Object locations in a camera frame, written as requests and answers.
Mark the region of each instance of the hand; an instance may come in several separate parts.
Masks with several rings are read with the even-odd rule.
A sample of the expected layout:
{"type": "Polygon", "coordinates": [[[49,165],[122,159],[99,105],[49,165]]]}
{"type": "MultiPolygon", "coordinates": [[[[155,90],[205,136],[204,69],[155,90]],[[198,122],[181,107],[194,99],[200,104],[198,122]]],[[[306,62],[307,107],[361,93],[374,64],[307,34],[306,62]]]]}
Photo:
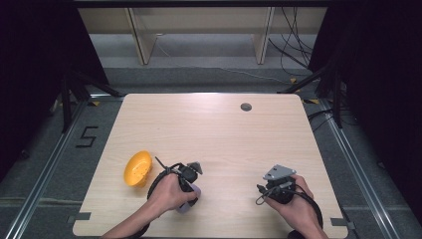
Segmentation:
{"type": "Polygon", "coordinates": [[[164,212],[175,209],[197,196],[195,191],[183,192],[178,176],[170,173],[158,182],[149,199],[137,211],[113,227],[103,238],[131,236],[164,212]]]}
{"type": "Polygon", "coordinates": [[[159,206],[162,213],[175,209],[187,201],[198,197],[195,191],[183,192],[179,185],[178,176],[170,173],[164,176],[152,191],[148,202],[159,206]]]}
{"type": "MultiPolygon", "coordinates": [[[[314,195],[308,188],[303,177],[294,174],[292,175],[292,178],[310,198],[314,199],[314,195]]],[[[301,192],[302,190],[297,187],[296,191],[301,192]]],[[[281,204],[269,197],[265,198],[265,202],[278,211],[279,214],[285,218],[286,222],[289,223],[293,229],[299,231],[304,237],[327,238],[317,222],[317,215],[314,209],[300,196],[295,195],[288,204],[281,204]]]]}

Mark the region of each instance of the gray carpet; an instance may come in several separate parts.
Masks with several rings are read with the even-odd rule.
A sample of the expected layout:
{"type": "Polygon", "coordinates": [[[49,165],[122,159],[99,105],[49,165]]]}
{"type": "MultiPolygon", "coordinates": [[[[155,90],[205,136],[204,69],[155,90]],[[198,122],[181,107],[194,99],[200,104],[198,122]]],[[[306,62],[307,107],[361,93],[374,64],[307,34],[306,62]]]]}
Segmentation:
{"type": "MultiPolygon", "coordinates": [[[[289,74],[277,69],[241,70],[247,74],[278,79],[262,79],[244,73],[222,69],[105,69],[110,85],[123,93],[276,93],[286,89],[289,74]]],[[[295,70],[297,74],[307,72],[295,70]]],[[[317,83],[297,92],[302,99],[315,99],[317,83]]],[[[101,93],[90,88],[92,93],[101,93]]],[[[82,201],[96,170],[107,137],[115,120],[119,101],[100,102],[98,106],[86,107],[75,125],[65,152],[41,198],[40,203],[24,233],[24,238],[75,238],[69,216],[79,212],[82,201]],[[92,147],[77,147],[89,143],[81,135],[86,126],[96,140],[92,147]]],[[[304,104],[308,115],[321,110],[318,104],[304,104]]],[[[353,119],[350,112],[343,111],[343,126],[359,162],[378,196],[393,219],[402,238],[421,238],[422,228],[407,207],[388,173],[377,164],[370,143],[353,119]]],[[[62,113],[58,108],[46,119],[39,133],[34,136],[28,150],[31,157],[17,161],[5,180],[0,183],[0,235],[4,235],[15,218],[23,199],[29,194],[44,164],[57,143],[62,130],[62,113]]],[[[312,120],[316,142],[334,188],[335,195],[347,216],[356,225],[360,238],[383,238],[368,204],[348,167],[343,152],[333,137],[325,115],[312,120]]],[[[350,231],[347,238],[356,238],[350,231]]]]}

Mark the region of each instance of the wrist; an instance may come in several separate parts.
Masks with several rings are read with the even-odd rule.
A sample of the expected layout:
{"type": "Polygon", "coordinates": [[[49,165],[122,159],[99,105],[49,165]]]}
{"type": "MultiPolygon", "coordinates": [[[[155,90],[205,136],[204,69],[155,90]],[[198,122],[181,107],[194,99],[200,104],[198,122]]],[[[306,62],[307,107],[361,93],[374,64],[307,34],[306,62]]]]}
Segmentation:
{"type": "Polygon", "coordinates": [[[298,230],[307,239],[325,239],[328,238],[319,225],[306,226],[298,230]]]}
{"type": "Polygon", "coordinates": [[[155,220],[156,218],[160,217],[164,212],[167,210],[157,201],[146,201],[141,208],[147,212],[146,215],[150,216],[151,221],[155,220]]]}

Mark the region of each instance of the black object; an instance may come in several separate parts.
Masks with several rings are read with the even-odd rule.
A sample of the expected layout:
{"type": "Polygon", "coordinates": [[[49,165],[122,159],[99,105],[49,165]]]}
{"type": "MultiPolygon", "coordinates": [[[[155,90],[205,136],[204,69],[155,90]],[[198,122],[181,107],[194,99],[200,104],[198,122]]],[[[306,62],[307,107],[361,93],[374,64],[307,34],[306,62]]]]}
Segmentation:
{"type": "Polygon", "coordinates": [[[309,65],[309,69],[314,73],[282,92],[292,94],[307,84],[321,79],[316,88],[316,95],[319,98],[326,98],[332,93],[333,118],[340,128],[342,128],[340,120],[341,79],[343,74],[348,71],[349,65],[355,61],[355,51],[361,36],[360,26],[365,23],[365,17],[370,11],[368,1],[362,2],[350,6],[335,5],[327,9],[320,29],[321,33],[316,38],[316,53],[313,53],[309,65]],[[329,41],[330,45],[321,46],[321,42],[324,41],[329,41]]]}
{"type": "Polygon", "coordinates": [[[271,194],[268,197],[282,204],[287,204],[292,201],[294,194],[290,193],[289,191],[296,190],[295,180],[289,176],[274,181],[269,180],[266,187],[261,185],[257,185],[257,187],[263,194],[271,190],[271,194]]]}
{"type": "Polygon", "coordinates": [[[81,71],[69,69],[69,71],[65,73],[62,79],[62,102],[64,118],[62,132],[65,132],[72,122],[72,110],[69,91],[72,91],[78,101],[87,101],[91,95],[85,88],[85,85],[92,85],[97,89],[100,89],[105,93],[109,93],[111,96],[116,98],[124,97],[126,95],[115,91],[108,85],[98,83],[95,79],[89,77],[81,71]]]}
{"type": "MultiPolygon", "coordinates": [[[[165,166],[158,159],[158,157],[156,157],[155,159],[157,159],[157,161],[164,168],[164,170],[158,174],[158,176],[155,178],[155,180],[152,182],[151,186],[149,187],[148,193],[146,195],[146,198],[147,199],[149,199],[149,197],[151,196],[151,194],[154,191],[155,187],[157,186],[158,182],[162,178],[164,178],[164,176],[166,176],[166,175],[168,175],[170,173],[175,173],[175,174],[178,175],[178,177],[179,177],[179,185],[180,185],[180,188],[182,189],[182,191],[184,191],[184,192],[191,192],[191,191],[193,191],[193,188],[190,186],[190,183],[193,183],[198,178],[198,173],[202,174],[202,168],[201,168],[201,164],[199,162],[187,163],[186,166],[184,164],[182,164],[181,162],[179,162],[179,163],[176,163],[176,164],[168,167],[168,166],[165,166]]],[[[193,206],[193,205],[195,205],[195,203],[197,201],[198,201],[198,198],[195,198],[193,200],[188,201],[187,203],[189,204],[189,206],[193,206]]],[[[147,225],[145,225],[140,231],[138,231],[134,235],[131,235],[131,236],[127,237],[127,238],[139,238],[149,228],[149,224],[150,223],[148,223],[147,225]]]]}
{"type": "Polygon", "coordinates": [[[171,7],[327,7],[355,4],[361,0],[72,0],[78,8],[171,8],[171,7]]]}
{"type": "Polygon", "coordinates": [[[356,64],[344,74],[348,103],[382,163],[422,225],[421,2],[373,7],[356,64]]]}
{"type": "MultiPolygon", "coordinates": [[[[295,173],[295,170],[278,164],[273,166],[273,168],[270,169],[270,171],[263,177],[268,181],[266,187],[257,184],[258,190],[262,193],[262,196],[257,199],[256,203],[261,205],[264,201],[262,203],[258,203],[260,198],[270,197],[279,203],[288,204],[292,201],[293,197],[297,195],[311,205],[316,213],[318,224],[320,228],[322,228],[322,213],[319,206],[300,186],[296,185],[296,181],[291,177],[291,175],[295,173]]],[[[289,233],[288,239],[305,239],[305,237],[300,232],[294,230],[289,233]]]]}
{"type": "Polygon", "coordinates": [[[0,181],[50,115],[71,67],[108,84],[78,9],[59,2],[0,1],[0,181]]]}

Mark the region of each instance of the black cable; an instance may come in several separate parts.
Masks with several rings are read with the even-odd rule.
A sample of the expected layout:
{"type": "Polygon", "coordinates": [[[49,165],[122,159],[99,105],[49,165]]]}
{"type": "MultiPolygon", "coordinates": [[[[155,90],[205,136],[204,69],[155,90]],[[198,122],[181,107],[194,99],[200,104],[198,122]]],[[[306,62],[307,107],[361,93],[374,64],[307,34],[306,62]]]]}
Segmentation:
{"type": "Polygon", "coordinates": [[[302,44],[304,44],[304,45],[306,45],[306,44],[298,36],[298,32],[299,32],[298,31],[298,21],[297,21],[298,8],[296,8],[296,7],[294,8],[294,22],[293,22],[293,24],[291,24],[288,16],[286,15],[285,9],[283,7],[282,7],[282,11],[283,11],[283,14],[285,16],[286,21],[288,22],[289,28],[291,30],[287,42],[289,42],[291,36],[294,35],[294,37],[296,38],[296,40],[297,40],[297,42],[300,46],[302,56],[304,57],[305,62],[308,64],[307,60],[309,60],[309,57],[306,54],[304,54],[305,49],[302,47],[302,44]]]}
{"type": "Polygon", "coordinates": [[[325,114],[325,113],[332,113],[332,109],[328,109],[328,110],[325,110],[325,111],[320,111],[320,112],[316,112],[316,113],[310,114],[308,116],[308,121],[311,122],[315,117],[317,117],[317,116],[319,116],[321,114],[325,114]]]}
{"type": "Polygon", "coordinates": [[[305,49],[302,47],[302,41],[301,38],[299,37],[299,29],[298,29],[298,21],[297,21],[297,17],[298,17],[298,8],[295,7],[293,9],[293,16],[294,16],[294,22],[293,22],[293,32],[295,35],[296,40],[298,41],[299,47],[301,49],[301,53],[302,56],[304,57],[305,62],[307,63],[307,65],[309,64],[310,58],[308,57],[308,55],[305,53],[305,49]]]}
{"type": "Polygon", "coordinates": [[[285,66],[283,65],[283,55],[284,55],[284,53],[286,53],[286,44],[285,44],[285,47],[283,48],[283,50],[280,50],[280,52],[282,53],[282,57],[280,58],[280,65],[282,66],[282,70],[285,72],[285,73],[287,73],[287,74],[289,74],[289,75],[291,75],[291,76],[297,76],[297,77],[307,77],[308,75],[303,75],[303,74],[294,74],[294,73],[290,73],[290,72],[288,72],[286,69],[285,69],[285,66]]]}
{"type": "Polygon", "coordinates": [[[271,39],[269,38],[268,41],[277,49],[279,50],[279,52],[281,52],[282,54],[288,56],[290,59],[292,59],[293,61],[295,61],[296,63],[298,63],[299,65],[301,65],[304,68],[307,68],[308,66],[305,65],[304,63],[302,63],[301,61],[299,61],[298,59],[296,59],[295,57],[293,57],[292,55],[288,54],[287,52],[283,51],[282,49],[280,49],[278,46],[276,46],[276,44],[273,43],[273,41],[271,41],[271,39]]]}
{"type": "Polygon", "coordinates": [[[313,132],[317,131],[324,123],[326,123],[327,121],[331,120],[332,117],[329,117],[328,119],[324,120],[318,127],[313,129],[313,132]]]}
{"type": "Polygon", "coordinates": [[[316,219],[317,219],[317,222],[318,222],[320,228],[323,228],[322,212],[320,211],[320,208],[317,205],[317,203],[309,195],[307,195],[307,193],[304,191],[304,189],[301,188],[299,185],[294,183],[294,186],[300,188],[302,192],[297,192],[297,191],[293,191],[293,190],[289,190],[289,189],[285,189],[285,188],[281,188],[281,187],[280,188],[279,187],[273,187],[273,188],[265,191],[260,197],[258,197],[258,199],[255,201],[255,203],[257,205],[262,205],[264,203],[264,201],[262,203],[258,204],[258,200],[260,198],[264,199],[264,197],[270,197],[272,192],[275,190],[275,188],[279,188],[280,190],[282,190],[284,192],[297,195],[297,196],[301,197],[302,199],[304,199],[307,203],[309,203],[316,213],[316,219]]]}
{"type": "Polygon", "coordinates": [[[290,44],[290,43],[288,42],[288,40],[286,40],[286,38],[285,38],[285,36],[283,36],[283,34],[280,34],[280,35],[282,36],[283,40],[285,41],[285,43],[286,43],[289,47],[291,47],[292,49],[294,49],[294,50],[296,50],[296,51],[298,51],[298,52],[301,52],[301,51],[302,51],[301,49],[298,49],[297,47],[292,46],[292,44],[290,44]]]}
{"type": "Polygon", "coordinates": [[[344,120],[343,118],[341,118],[341,121],[351,126],[359,126],[358,122],[349,122],[349,121],[344,120]]]}
{"type": "Polygon", "coordinates": [[[326,72],[325,67],[317,70],[316,72],[312,73],[311,75],[307,76],[306,78],[302,79],[299,83],[292,85],[288,89],[283,91],[283,94],[292,94],[295,91],[303,88],[304,86],[308,85],[309,83],[313,82],[314,80],[322,77],[326,72]]]}
{"type": "MultiPolygon", "coordinates": [[[[155,189],[156,185],[158,184],[159,181],[161,181],[162,178],[164,178],[166,175],[170,174],[170,173],[175,173],[177,175],[180,175],[180,173],[176,172],[174,169],[174,167],[179,166],[179,165],[183,165],[182,163],[176,163],[170,167],[165,166],[159,159],[158,157],[156,157],[155,159],[157,159],[157,161],[159,162],[159,164],[164,168],[164,170],[162,172],[160,172],[158,174],[158,176],[155,178],[155,180],[152,182],[151,186],[148,189],[148,193],[146,194],[146,200],[149,199],[149,197],[152,194],[152,191],[155,189]]],[[[148,230],[150,223],[146,224],[140,231],[136,232],[135,234],[128,236],[128,237],[124,237],[124,239],[133,239],[133,238],[139,238],[140,236],[142,236],[143,234],[145,234],[145,232],[148,230]]]]}

